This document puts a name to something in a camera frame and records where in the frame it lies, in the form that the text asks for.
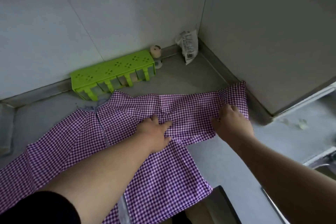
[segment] green spice rack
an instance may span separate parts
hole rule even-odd
[[[134,82],[149,81],[156,74],[154,60],[148,50],[79,69],[71,73],[72,89],[85,100],[98,101],[98,96],[113,92]]]

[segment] shirt sleeve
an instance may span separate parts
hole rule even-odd
[[[0,223],[81,224],[77,210],[65,197],[36,192],[0,215]]]

